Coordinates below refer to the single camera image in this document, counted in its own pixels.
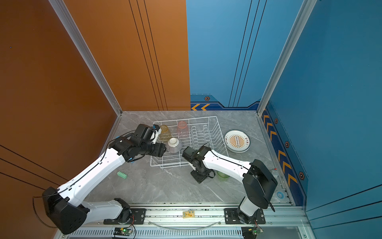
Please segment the green glass cup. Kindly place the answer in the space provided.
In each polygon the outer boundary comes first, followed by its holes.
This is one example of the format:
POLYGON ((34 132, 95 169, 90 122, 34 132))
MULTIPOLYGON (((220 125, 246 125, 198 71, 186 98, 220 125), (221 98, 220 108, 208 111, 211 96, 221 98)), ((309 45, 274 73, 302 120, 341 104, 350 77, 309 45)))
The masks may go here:
POLYGON ((218 179, 219 179, 220 181, 222 181, 222 182, 227 181, 227 180, 230 178, 229 175, 224 174, 224 173, 222 173, 222 172, 220 172, 220 171, 218 171, 217 174, 218 174, 218 179))

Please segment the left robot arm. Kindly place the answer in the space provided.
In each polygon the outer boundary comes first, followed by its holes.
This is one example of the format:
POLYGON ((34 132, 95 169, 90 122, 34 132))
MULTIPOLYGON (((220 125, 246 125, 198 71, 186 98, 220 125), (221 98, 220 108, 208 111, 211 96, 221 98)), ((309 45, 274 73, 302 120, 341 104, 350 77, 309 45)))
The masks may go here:
POLYGON ((47 217, 65 235, 90 222, 128 223, 132 213, 124 200, 114 198, 106 202, 86 202, 85 198, 124 163, 137 161, 145 155, 163 156, 166 145, 157 141, 160 133, 161 128, 157 124, 139 124, 135 131, 111 140, 105 152, 80 174, 57 189, 49 187, 43 192, 47 217))

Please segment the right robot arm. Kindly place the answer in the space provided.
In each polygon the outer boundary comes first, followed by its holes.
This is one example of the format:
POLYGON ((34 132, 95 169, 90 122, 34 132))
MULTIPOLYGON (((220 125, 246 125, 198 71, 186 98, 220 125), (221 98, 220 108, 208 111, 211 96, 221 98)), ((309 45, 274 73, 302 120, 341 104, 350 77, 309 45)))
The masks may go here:
POLYGON ((265 164, 255 159, 253 162, 241 161, 217 153, 208 146, 198 150, 187 147, 182 157, 192 166, 192 177, 202 183, 211 173, 221 172, 243 184, 246 196, 240 202, 234 217, 228 213, 226 223, 263 225, 266 223, 264 209, 271 207, 273 194, 278 185, 265 164))

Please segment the ribbed white bowl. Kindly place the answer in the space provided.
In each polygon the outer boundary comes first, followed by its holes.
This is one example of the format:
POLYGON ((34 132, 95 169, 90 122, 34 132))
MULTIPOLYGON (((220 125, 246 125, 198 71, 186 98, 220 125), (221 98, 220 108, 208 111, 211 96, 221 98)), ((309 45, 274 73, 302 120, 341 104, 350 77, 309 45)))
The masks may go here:
POLYGON ((166 145, 167 151, 170 153, 178 153, 181 151, 182 147, 182 142, 176 137, 170 138, 166 145))

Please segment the yellow glass cup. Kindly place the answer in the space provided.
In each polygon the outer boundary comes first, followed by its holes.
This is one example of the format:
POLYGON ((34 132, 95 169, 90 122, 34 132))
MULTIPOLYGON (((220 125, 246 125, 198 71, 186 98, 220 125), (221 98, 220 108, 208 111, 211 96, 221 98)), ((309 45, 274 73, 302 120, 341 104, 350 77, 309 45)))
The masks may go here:
POLYGON ((168 142, 172 138, 172 134, 169 128, 166 125, 161 125, 160 129, 161 129, 161 133, 159 135, 160 141, 162 141, 163 143, 168 142))

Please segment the pink glass cup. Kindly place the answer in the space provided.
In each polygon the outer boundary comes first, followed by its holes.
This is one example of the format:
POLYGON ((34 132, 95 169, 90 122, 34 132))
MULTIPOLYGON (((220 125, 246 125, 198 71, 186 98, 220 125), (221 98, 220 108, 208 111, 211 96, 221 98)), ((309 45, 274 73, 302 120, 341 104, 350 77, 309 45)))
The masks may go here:
POLYGON ((177 128, 178 137, 189 136, 190 130, 189 130, 189 125, 186 121, 184 120, 179 121, 177 127, 178 127, 177 128))

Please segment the green terminal block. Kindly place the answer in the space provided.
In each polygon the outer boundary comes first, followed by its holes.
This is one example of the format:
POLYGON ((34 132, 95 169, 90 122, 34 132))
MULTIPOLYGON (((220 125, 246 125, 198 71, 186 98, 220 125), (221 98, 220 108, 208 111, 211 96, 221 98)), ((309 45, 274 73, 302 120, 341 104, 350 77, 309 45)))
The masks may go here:
POLYGON ((121 177, 121 178, 123 178, 123 179, 126 179, 127 178, 127 175, 125 174, 125 173, 123 173, 123 172, 117 172, 117 175, 119 176, 119 177, 121 177))

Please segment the yellow sticker tag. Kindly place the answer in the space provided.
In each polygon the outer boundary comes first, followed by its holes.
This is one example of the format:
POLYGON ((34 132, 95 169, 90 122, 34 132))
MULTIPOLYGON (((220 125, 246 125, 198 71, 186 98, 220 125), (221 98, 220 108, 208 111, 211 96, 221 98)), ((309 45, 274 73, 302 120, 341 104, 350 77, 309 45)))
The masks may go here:
POLYGON ((183 218, 194 218, 195 217, 195 211, 194 210, 188 210, 183 212, 183 218))

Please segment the left green circuit board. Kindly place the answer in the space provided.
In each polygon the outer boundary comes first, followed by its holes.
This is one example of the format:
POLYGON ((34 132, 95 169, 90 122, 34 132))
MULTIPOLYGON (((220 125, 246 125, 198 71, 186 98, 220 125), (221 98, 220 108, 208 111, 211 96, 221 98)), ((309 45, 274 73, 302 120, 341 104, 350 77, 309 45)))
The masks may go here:
POLYGON ((135 238, 135 232, 132 228, 127 227, 116 227, 114 228, 113 239, 134 239, 135 238))

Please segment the right circuit board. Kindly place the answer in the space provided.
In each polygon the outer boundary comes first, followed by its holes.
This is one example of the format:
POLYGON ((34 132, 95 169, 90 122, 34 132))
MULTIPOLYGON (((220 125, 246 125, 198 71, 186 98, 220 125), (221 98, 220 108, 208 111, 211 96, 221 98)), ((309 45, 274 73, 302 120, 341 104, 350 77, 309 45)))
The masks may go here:
POLYGON ((241 231, 243 239, 256 239, 259 234, 264 232, 263 229, 255 227, 242 227, 241 231))

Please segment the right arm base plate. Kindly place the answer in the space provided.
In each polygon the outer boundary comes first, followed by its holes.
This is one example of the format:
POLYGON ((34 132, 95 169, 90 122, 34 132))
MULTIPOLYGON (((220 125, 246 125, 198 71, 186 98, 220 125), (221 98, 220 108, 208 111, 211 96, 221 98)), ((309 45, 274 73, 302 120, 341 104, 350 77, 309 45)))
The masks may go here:
POLYGON ((259 208, 252 216, 248 216, 241 212, 238 208, 225 208, 224 209, 225 223, 228 225, 233 224, 266 224, 265 215, 263 209, 259 208))

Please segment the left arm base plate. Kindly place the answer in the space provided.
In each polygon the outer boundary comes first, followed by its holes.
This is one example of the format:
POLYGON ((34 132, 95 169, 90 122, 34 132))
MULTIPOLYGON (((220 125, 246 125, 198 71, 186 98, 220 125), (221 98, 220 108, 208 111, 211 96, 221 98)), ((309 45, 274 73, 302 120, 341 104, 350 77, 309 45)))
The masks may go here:
POLYGON ((146 216, 145 208, 123 209, 116 219, 105 219, 104 225, 143 225, 146 216))

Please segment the left aluminium corner post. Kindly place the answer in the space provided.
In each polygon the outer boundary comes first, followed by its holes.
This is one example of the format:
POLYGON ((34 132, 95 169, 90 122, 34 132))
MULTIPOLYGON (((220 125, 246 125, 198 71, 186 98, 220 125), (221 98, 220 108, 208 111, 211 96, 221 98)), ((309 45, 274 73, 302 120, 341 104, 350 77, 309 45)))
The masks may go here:
POLYGON ((73 17, 71 16, 69 9, 62 0, 49 0, 53 10, 64 26, 66 32, 70 36, 72 42, 86 63, 88 69, 92 73, 103 94, 111 105, 112 109, 117 116, 120 116, 123 112, 120 104, 118 103, 111 87, 109 86, 104 74, 102 73, 98 63, 96 62, 90 48, 88 47, 84 37, 82 36, 79 28, 77 27, 73 17))

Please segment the aluminium corner post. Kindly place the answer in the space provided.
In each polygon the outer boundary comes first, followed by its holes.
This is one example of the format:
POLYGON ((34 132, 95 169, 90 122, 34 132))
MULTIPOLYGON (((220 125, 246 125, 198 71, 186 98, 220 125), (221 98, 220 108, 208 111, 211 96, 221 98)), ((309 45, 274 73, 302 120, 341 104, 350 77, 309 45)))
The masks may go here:
POLYGON ((88 47, 84 37, 82 36, 79 28, 77 27, 73 17, 71 16, 69 9, 62 0, 49 0, 53 10, 64 26, 66 32, 70 36, 72 42, 86 63, 88 69, 92 73, 103 94, 111 105, 112 109, 117 116, 120 116, 123 112, 120 104, 118 103, 111 87, 109 86, 104 74, 102 73, 98 63, 96 62, 90 48, 88 47))
POLYGON ((265 88, 259 106, 256 110, 259 117, 263 114, 316 3, 317 0, 305 0, 302 2, 296 19, 281 51, 279 59, 265 88))

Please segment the right aluminium corner post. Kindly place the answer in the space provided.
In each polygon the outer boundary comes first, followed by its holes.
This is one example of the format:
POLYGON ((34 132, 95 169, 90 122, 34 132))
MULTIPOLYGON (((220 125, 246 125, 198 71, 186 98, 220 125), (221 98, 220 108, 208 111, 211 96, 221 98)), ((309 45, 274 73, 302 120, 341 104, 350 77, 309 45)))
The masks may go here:
POLYGON ((317 0, 305 0, 302 2, 296 19, 281 51, 279 59, 265 88, 259 106, 256 110, 259 117, 263 114, 316 3, 317 0))

